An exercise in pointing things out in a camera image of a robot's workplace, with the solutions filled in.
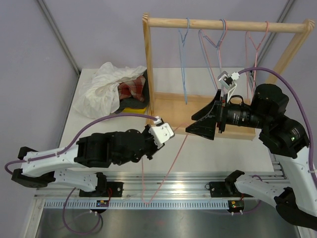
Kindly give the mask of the wooden clothes rack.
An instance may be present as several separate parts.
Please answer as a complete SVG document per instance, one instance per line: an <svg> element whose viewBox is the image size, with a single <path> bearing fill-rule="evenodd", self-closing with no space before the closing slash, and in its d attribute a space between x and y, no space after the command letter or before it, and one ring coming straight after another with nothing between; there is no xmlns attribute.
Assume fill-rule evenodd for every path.
<svg viewBox="0 0 317 238"><path fill-rule="evenodd" d="M154 89L151 28L184 28L204 30L248 31L248 32L270 32L270 33L293 33L294 37L281 55L274 71L281 74L309 37L315 27L315 22L306 19L303 23L264 23L245 21L221 21L201 19L176 19L176 18L154 18L148 13L142 17L146 64L148 70L148 82L150 93L150 104L148 113L151 116L160 114L166 117L177 134L185 134L185 125L191 123L190 113L211 99L207 96L189 95L189 104L181 102L181 95L175 93L161 93Z"/></svg>

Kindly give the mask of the grey polka dot skirt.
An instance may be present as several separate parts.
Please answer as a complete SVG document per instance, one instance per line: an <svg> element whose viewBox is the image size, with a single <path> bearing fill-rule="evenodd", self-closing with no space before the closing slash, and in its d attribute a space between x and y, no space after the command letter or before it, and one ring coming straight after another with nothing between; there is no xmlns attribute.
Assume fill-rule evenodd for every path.
<svg viewBox="0 0 317 238"><path fill-rule="evenodd" d="M134 108L134 109L142 109L148 106L150 101L150 94L149 94L149 83L148 83L148 74L147 70L144 71L142 76L145 77L146 82L143 88L143 95L144 95L144 102L140 102L133 98L127 98L123 100L119 100L119 108L115 111L116 114L122 112L125 108Z"/></svg>

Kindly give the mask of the aluminium mounting rail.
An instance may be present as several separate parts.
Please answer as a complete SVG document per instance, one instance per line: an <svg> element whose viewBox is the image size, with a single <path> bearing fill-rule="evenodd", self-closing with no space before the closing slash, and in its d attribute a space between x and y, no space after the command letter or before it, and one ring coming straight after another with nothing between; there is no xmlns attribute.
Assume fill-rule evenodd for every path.
<svg viewBox="0 0 317 238"><path fill-rule="evenodd" d="M255 140L199 146L188 138L181 150L167 145L152 160L112 168L111 180L123 182L120 208L98 219L85 208L47 205L38 210L35 238L81 238L96 227L93 238L310 238L314 234L284 221L269 205L246 198L238 215L212 210L216 199L208 183L221 181L234 170L259 175L274 185L287 185L282 169Z"/></svg>

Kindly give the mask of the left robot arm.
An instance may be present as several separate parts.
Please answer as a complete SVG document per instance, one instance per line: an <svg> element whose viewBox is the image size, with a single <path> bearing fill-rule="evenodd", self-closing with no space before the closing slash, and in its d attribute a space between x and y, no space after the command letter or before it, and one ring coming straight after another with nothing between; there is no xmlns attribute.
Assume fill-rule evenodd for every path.
<svg viewBox="0 0 317 238"><path fill-rule="evenodd" d="M30 188L43 188L50 183L75 187L81 197L110 196L112 190L102 172L81 174L74 168L109 168L137 163L146 156L149 160L174 136L168 123L146 125L135 129L108 133L93 133L80 138L65 152L38 152L22 147L20 158L25 162L12 172L12 181Z"/></svg>

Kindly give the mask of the blue wire hanger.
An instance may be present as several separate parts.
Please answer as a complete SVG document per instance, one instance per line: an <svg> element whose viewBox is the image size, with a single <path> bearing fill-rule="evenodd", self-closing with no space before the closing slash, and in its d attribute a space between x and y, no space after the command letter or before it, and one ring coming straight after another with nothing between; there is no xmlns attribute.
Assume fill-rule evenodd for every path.
<svg viewBox="0 0 317 238"><path fill-rule="evenodd" d="M190 19L186 18L187 20L187 28L185 34L182 34L181 29L178 28L178 49L179 49L179 59L180 59L180 69L181 69L181 78L182 78L182 86L183 86L183 94L184 94L184 101L185 104L188 103L187 97L187 90L186 90L186 72L185 72L185 45L186 45L186 38L189 32L190 26Z"/></svg>
<svg viewBox="0 0 317 238"><path fill-rule="evenodd" d="M221 34L219 40L217 41L217 43L212 41L211 38L204 33L203 29L200 29L198 31L198 34L199 34L199 39L200 39L200 43L201 43L201 47L202 47L203 57L205 59L205 62L207 64L208 68L210 69L210 72L212 71L211 63L210 63L210 60L208 57L206 47L204 45L204 39L206 39L207 42L216 49L218 68L219 68L219 72L222 73L222 62L221 62L221 52L220 51L221 51L222 42L223 42L223 40L226 36L226 33L227 33L227 23L226 23L225 19L220 19L220 21L222 22L222 25L223 25L223 31L222 31L222 34Z"/></svg>

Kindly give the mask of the yellow plastic tray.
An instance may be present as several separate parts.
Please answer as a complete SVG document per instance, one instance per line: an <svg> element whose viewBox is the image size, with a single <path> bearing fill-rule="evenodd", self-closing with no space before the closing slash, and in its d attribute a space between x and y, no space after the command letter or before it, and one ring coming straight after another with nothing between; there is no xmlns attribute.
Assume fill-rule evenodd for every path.
<svg viewBox="0 0 317 238"><path fill-rule="evenodd" d="M142 109L134 109L134 108L125 108L122 112L126 114L145 114L147 111L147 108Z"/></svg>

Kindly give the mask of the red plaid skirt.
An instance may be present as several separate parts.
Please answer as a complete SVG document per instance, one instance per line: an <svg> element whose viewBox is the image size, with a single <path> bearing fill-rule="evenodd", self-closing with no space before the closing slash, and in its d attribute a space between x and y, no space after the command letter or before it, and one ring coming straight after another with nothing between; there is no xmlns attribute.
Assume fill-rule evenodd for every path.
<svg viewBox="0 0 317 238"><path fill-rule="evenodd" d="M118 86L119 99L133 98L140 102L144 102L143 88L146 79L144 76L139 76L134 80L120 83Z"/></svg>

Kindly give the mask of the aluminium frame post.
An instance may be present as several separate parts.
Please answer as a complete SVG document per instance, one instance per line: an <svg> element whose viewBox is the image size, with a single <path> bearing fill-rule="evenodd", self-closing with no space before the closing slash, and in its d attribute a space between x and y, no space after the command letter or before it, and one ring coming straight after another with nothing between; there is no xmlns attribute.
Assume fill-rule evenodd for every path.
<svg viewBox="0 0 317 238"><path fill-rule="evenodd" d="M275 22L276 23L285 23L285 21L287 20L288 16L290 15L296 2L297 2L296 0L287 0L280 15L278 16L278 18ZM277 33L273 33L273 32L269 33L269 36L265 40L264 45L263 45L262 49L260 50L259 57L258 57L258 64L261 64L264 61L265 57L268 55L270 48L272 47L272 45L274 43L276 37L277 37Z"/></svg>
<svg viewBox="0 0 317 238"><path fill-rule="evenodd" d="M36 0L35 1L37 3L37 5L40 8L40 11L42 12L42 14L44 15L46 21L48 22L49 27L51 28L51 30L53 31L53 34L56 38L56 40L58 41L58 44L60 45L62 51L64 52L67 60L69 61L70 65L72 66L74 72L76 73L76 75L78 77L80 77L81 74L81 69L78 66L74 56L72 55L62 33L59 30L59 27L46 3L45 0Z"/></svg>

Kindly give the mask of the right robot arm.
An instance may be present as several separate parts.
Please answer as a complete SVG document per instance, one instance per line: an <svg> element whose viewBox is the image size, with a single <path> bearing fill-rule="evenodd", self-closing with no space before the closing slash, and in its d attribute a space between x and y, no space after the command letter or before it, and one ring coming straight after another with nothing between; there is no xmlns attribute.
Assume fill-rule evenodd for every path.
<svg viewBox="0 0 317 238"><path fill-rule="evenodd" d="M273 84L261 84L251 104L234 104L216 93L214 99L192 115L186 132L213 140L227 125L258 128L259 139L283 168L290 185L275 187L236 170L225 179L229 196L247 194L276 209L288 223L317 228L317 189L309 172L310 141L304 127L285 115L289 98Z"/></svg>

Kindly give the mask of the white ruffled skirt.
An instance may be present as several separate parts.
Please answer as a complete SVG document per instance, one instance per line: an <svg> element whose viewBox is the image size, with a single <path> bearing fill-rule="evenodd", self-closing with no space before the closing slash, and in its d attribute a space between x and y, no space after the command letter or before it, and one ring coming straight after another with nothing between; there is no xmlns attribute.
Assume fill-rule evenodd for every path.
<svg viewBox="0 0 317 238"><path fill-rule="evenodd" d="M119 109L120 83L137 79L143 75L146 67L118 68L111 62L104 63L92 79L83 83L75 101L74 109L83 116L98 119L108 116Z"/></svg>

